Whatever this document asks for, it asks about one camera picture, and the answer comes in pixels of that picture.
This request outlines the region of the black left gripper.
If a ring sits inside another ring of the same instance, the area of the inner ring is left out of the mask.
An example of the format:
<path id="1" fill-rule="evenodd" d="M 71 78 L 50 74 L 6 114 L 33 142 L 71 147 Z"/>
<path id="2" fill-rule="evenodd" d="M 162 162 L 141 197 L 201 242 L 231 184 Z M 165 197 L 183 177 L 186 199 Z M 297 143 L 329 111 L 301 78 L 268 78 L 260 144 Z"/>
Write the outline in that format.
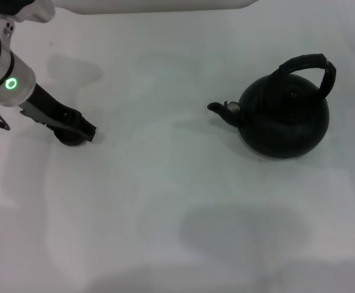
<path id="1" fill-rule="evenodd" d="M 97 128 L 80 112 L 61 104 L 38 84 L 20 113 L 52 130 L 60 142 L 91 142 Z"/>

